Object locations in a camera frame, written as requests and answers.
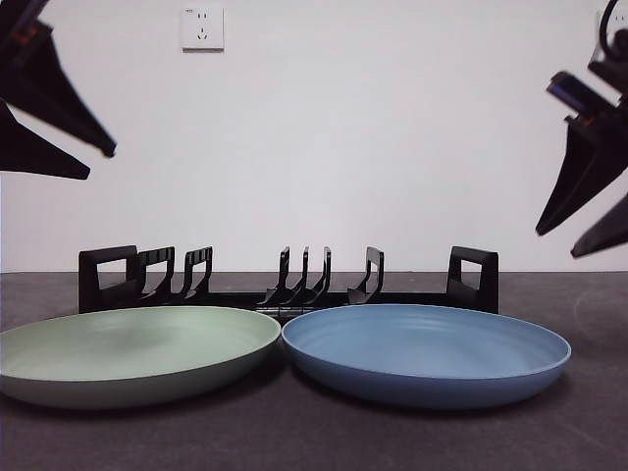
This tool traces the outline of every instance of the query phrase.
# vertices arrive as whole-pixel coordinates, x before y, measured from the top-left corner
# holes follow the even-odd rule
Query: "electrical socket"
[[[183,52],[225,50],[224,10],[220,5],[183,8],[180,28]]]
[[[602,15],[604,11],[598,10],[596,20],[596,44],[600,46],[600,24],[602,23]],[[620,29],[628,29],[628,8],[614,8],[610,18],[608,19],[608,44],[612,44],[615,39],[615,33]]]

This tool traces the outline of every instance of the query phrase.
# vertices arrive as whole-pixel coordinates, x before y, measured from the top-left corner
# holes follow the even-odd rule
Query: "dark countertop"
[[[337,275],[337,288],[359,277]],[[1,329],[77,312],[77,279],[3,275]],[[212,287],[273,281],[218,273]],[[385,289],[438,291],[444,283],[445,274],[391,273]],[[70,412],[2,396],[0,469],[625,470],[627,308],[628,273],[502,274],[500,313],[563,335],[573,357],[547,391],[485,411],[426,412],[346,397],[288,366],[280,345],[241,381],[171,404]]]

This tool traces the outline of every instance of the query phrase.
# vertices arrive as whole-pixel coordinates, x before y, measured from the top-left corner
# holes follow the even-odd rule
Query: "dish rack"
[[[309,247],[302,257],[300,279],[288,286],[289,247],[279,258],[278,282],[266,291],[213,291],[213,248],[208,246],[189,251],[185,255],[183,287],[172,290],[175,274],[175,248],[163,247],[137,251],[135,245],[83,251],[78,256],[78,310],[80,313],[163,305],[212,305],[255,310],[284,323],[301,314],[354,304],[428,304],[461,307],[498,313],[498,255],[496,252],[455,246],[449,256],[445,292],[385,291],[384,252],[375,247],[366,249],[366,268],[357,287],[344,291],[330,291],[332,278],[332,251],[324,248],[323,270],[310,285]],[[125,280],[102,287],[98,279],[98,266],[114,261],[126,261]],[[462,280],[462,262],[480,265],[480,280],[472,288]],[[146,290],[147,268],[166,263],[166,273],[155,289]],[[204,273],[193,286],[193,269],[204,264]]]

